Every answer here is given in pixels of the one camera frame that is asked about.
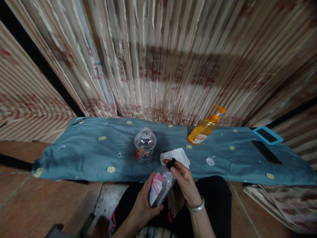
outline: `bottle cap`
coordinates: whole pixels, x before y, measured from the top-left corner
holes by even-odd
[[[223,107],[219,107],[217,105],[215,105],[215,107],[218,108],[218,112],[216,114],[213,114],[211,117],[209,117],[209,120],[213,121],[213,122],[216,122],[219,120],[219,115],[221,113],[225,113],[227,111],[227,109],[223,108]]]
[[[175,165],[175,162],[176,162],[176,159],[175,158],[172,158],[171,161],[168,161],[167,164],[166,164],[166,168],[168,170],[171,170],[171,167],[173,167]]]

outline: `person's right hand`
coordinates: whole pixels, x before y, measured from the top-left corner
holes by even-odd
[[[170,160],[164,159],[163,163],[167,163]],[[175,166],[171,168],[173,176],[177,179],[178,184],[182,190],[182,193],[188,202],[188,206],[191,208],[201,205],[202,200],[199,195],[198,189],[192,177],[192,173],[181,162],[176,161]]]

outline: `teal tablecloth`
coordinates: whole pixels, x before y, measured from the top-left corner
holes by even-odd
[[[270,164],[251,143],[261,139],[249,128],[218,127],[201,145],[188,149],[187,135],[194,127],[168,125],[135,118],[74,118],[63,135],[33,163],[33,174],[37,171],[40,178],[52,180],[144,182],[160,166],[162,152],[182,147],[194,179],[220,175],[226,180],[265,185],[316,184],[316,173],[309,164],[282,143],[267,145],[283,163]],[[134,137],[143,127],[150,127],[157,136],[154,158],[147,165],[136,160],[134,145]],[[210,166],[206,158],[213,156],[215,165]],[[109,173],[109,167],[115,172]]]

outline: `smartphone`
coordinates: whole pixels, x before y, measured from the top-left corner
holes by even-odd
[[[251,142],[268,162],[271,164],[282,164],[282,162],[265,146],[265,144],[263,144],[263,142],[257,140],[252,140]]]

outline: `orange soap dispenser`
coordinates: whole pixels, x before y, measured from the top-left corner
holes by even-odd
[[[213,114],[209,118],[202,119],[197,124],[195,129],[188,136],[189,143],[193,145],[201,144],[207,138],[207,136],[209,136],[210,133],[212,133],[216,129],[218,125],[219,115],[221,113],[225,113],[226,109],[217,105],[215,105],[215,107],[218,108],[218,112],[216,114]]]

